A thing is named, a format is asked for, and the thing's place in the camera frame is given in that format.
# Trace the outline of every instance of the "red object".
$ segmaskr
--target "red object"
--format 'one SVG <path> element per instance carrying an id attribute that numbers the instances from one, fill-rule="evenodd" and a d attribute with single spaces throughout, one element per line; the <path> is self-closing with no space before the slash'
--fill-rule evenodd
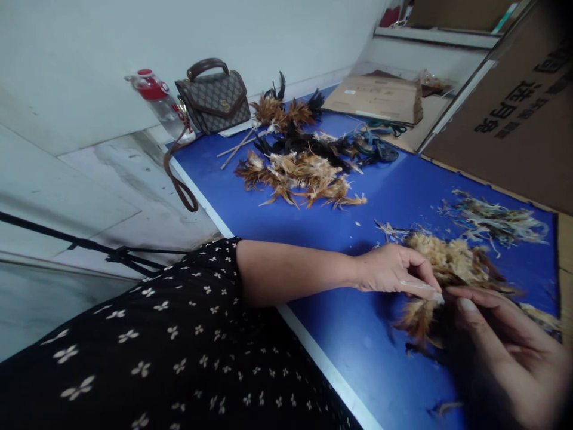
<path id="1" fill-rule="evenodd" d="M 393 23 L 400 20 L 400 6 L 396 6 L 394 9 L 386 9 L 382 20 L 380 21 L 379 27 L 390 27 Z"/>
<path id="2" fill-rule="evenodd" d="M 145 100 L 160 100 L 169 94 L 167 84 L 155 76 L 151 69 L 141 69 L 137 75 L 140 79 L 134 86 Z"/>

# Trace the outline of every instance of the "hand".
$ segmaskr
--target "hand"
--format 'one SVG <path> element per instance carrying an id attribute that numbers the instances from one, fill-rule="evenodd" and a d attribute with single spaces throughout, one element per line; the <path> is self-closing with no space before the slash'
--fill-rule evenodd
<path id="1" fill-rule="evenodd" d="M 526 429 L 552 428 L 571 381 L 569 351 L 494 291 L 450 287 L 446 293 L 457 299 L 461 323 L 486 368 L 506 391 L 512 416 Z M 490 311 L 509 343 L 499 339 L 476 305 Z"/>
<path id="2" fill-rule="evenodd" d="M 355 259 L 361 279 L 359 290 L 401 291 L 443 303 L 442 289 L 432 273 L 432 266 L 419 252 L 387 244 Z"/>

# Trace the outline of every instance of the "black dress with white flower print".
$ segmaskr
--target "black dress with white flower print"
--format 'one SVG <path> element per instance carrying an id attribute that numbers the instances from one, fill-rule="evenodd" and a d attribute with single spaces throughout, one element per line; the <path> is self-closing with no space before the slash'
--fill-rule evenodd
<path id="1" fill-rule="evenodd" d="M 243 305 L 238 242 L 203 245 L 0 363 L 0 428 L 359 428 L 278 312 Z"/>

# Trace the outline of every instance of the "wooden stick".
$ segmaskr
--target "wooden stick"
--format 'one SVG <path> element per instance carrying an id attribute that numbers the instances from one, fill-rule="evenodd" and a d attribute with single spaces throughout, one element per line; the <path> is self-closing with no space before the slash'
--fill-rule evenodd
<path id="1" fill-rule="evenodd" d="M 232 151 L 233 151 L 234 149 L 236 149 L 236 148 L 240 148 L 240 147 L 243 145 L 243 143 L 249 138 L 249 136 L 252 135 L 252 131 L 253 131 L 253 130 L 251 129 L 251 131 L 249 131 L 249 133 L 243 138 L 243 140 L 241 140 L 241 143 L 240 143 L 240 144 L 238 144 L 237 146 L 232 147 L 231 149 L 226 150 L 225 152 L 220 153 L 219 155 L 217 155 L 217 158 L 219 158 L 219 157 L 221 157 L 221 156 L 223 156 L 223 155 L 225 155 L 225 154 L 228 154 L 229 152 L 232 152 Z"/>
<path id="2" fill-rule="evenodd" d="M 264 136 L 266 134 L 268 134 L 268 131 L 263 131 L 261 132 L 261 134 L 259 134 L 259 137 Z M 233 153 L 229 156 L 229 158 L 227 159 L 227 161 L 225 161 L 225 163 L 221 166 L 221 170 L 223 170 L 225 167 L 227 167 L 227 164 L 229 164 L 229 161 L 231 161 L 231 158 L 233 158 L 235 156 L 235 154 L 237 153 L 237 151 L 245 146 L 248 145 L 251 142 L 254 142 L 255 140 L 257 140 L 256 137 L 253 137 L 252 139 L 247 140 L 246 142 L 241 142 L 240 144 L 238 144 L 237 146 L 235 146 L 235 150 L 233 151 Z"/>

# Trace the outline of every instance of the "handbag handle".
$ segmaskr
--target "handbag handle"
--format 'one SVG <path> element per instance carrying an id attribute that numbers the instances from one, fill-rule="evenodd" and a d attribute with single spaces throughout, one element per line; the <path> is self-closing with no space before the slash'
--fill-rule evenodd
<path id="1" fill-rule="evenodd" d="M 190 81 L 193 82 L 193 80 L 201 73 L 206 72 L 207 70 L 210 69 L 216 69 L 217 67 L 222 67 L 223 72 L 225 72 L 225 74 L 227 75 L 229 74 L 229 68 L 227 67 L 227 64 L 225 64 L 224 61 L 218 58 L 210 58 L 201 60 L 195 63 L 193 66 L 191 66 L 187 70 L 187 77 L 189 78 Z"/>

